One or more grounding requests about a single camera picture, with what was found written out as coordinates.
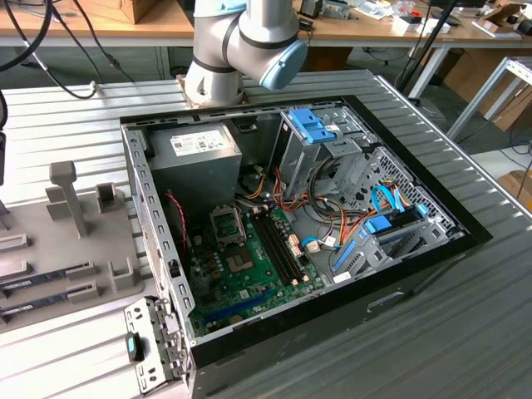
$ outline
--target wooden desk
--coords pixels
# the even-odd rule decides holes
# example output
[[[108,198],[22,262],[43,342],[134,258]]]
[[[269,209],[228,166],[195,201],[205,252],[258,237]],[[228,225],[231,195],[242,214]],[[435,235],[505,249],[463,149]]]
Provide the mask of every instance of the wooden desk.
[[[422,15],[426,15],[427,5],[417,2],[416,8]],[[293,9],[298,11],[301,0],[296,0]],[[451,27],[449,33],[440,34],[435,40],[434,47],[452,44],[452,47],[532,47],[532,37],[523,40],[500,40],[494,39],[472,25],[476,17],[470,14],[460,16],[462,22],[459,27]],[[386,42],[385,47],[404,47],[405,44],[416,43],[419,38],[417,32],[407,32],[398,36],[392,30],[392,18],[384,17],[380,21],[351,10],[351,19],[338,20],[327,17],[317,17],[314,21],[314,32],[311,46],[343,46],[343,43],[357,45],[358,47],[369,46],[365,43]],[[307,38],[305,32],[299,35]]]
[[[61,14],[76,12],[64,0],[57,4]],[[35,37],[42,25],[42,18],[12,6],[18,23],[29,37]],[[69,28],[85,46],[95,46],[90,38],[89,29],[79,12],[76,17],[63,17]],[[192,46],[194,28],[176,0],[160,0],[136,25],[89,15],[98,38],[104,46]],[[21,46],[11,21],[5,11],[0,9],[0,42],[2,46]],[[58,22],[50,24],[43,46],[74,46],[74,42]]]
[[[299,10],[301,0],[293,4]],[[57,4],[60,12],[72,12],[67,0]],[[426,4],[419,2],[417,9],[426,13]],[[13,7],[18,21],[29,37],[34,37],[42,24],[42,18]],[[352,11],[352,19],[341,21],[326,17],[318,17],[314,21],[314,32],[310,40],[311,46],[319,47],[412,47],[419,37],[417,32],[409,32],[398,36],[392,30],[392,19],[383,18],[377,21],[373,18]],[[419,97],[438,66],[443,61],[447,51],[453,47],[462,48],[532,48],[532,37],[523,40],[493,39],[479,29],[473,27],[472,16],[462,16],[462,25],[452,27],[450,32],[441,34],[434,42],[435,48],[431,59],[425,65],[423,73],[410,92],[410,97]],[[72,31],[80,38],[83,45],[94,46],[88,28],[81,18],[65,17]],[[192,46],[194,28],[190,25],[185,13],[176,0],[161,0],[136,25],[116,22],[110,19],[91,16],[92,24],[104,46]],[[302,39],[308,40],[306,32],[300,32]],[[74,46],[71,38],[57,22],[52,22],[43,46]],[[5,10],[0,9],[0,46],[21,46],[21,41],[12,27]]]

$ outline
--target slotted metal surface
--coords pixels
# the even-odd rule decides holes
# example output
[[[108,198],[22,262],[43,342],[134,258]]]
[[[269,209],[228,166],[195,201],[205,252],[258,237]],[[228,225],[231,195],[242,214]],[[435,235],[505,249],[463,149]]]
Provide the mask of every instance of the slotted metal surface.
[[[219,397],[530,397],[532,232],[524,212],[368,71],[301,74],[275,93],[245,85],[257,104],[357,95],[495,238],[418,297]],[[89,101],[55,88],[7,91],[6,98],[0,198],[8,204],[44,199],[48,163],[56,160],[75,161],[78,191],[114,181],[130,194],[117,118],[185,108],[170,81],[105,85]],[[149,283],[143,294],[154,292]],[[134,301],[0,334],[2,397],[138,397],[122,339],[121,310]],[[154,397],[185,397],[185,390],[176,385]]]

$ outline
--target power supply label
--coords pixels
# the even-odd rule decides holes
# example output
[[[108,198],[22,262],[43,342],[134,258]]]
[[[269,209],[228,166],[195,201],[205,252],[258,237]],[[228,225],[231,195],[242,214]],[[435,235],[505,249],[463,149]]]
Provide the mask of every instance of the power supply label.
[[[229,143],[219,131],[202,131],[189,135],[175,135],[170,139],[177,156],[199,154],[230,148]]]

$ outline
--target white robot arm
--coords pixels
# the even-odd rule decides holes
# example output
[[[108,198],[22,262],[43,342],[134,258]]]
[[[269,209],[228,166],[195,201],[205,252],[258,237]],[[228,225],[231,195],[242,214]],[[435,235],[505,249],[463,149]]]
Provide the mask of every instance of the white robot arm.
[[[244,94],[241,73],[282,89],[307,56],[291,0],[197,0],[194,17],[185,94],[197,106],[237,104]]]

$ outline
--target blue drive bay latch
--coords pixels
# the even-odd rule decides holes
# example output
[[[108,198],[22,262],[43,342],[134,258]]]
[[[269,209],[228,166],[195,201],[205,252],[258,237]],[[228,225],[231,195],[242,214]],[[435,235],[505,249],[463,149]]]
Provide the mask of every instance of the blue drive bay latch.
[[[291,110],[294,125],[305,134],[310,144],[336,140],[336,135],[328,131],[317,116],[308,108]]]

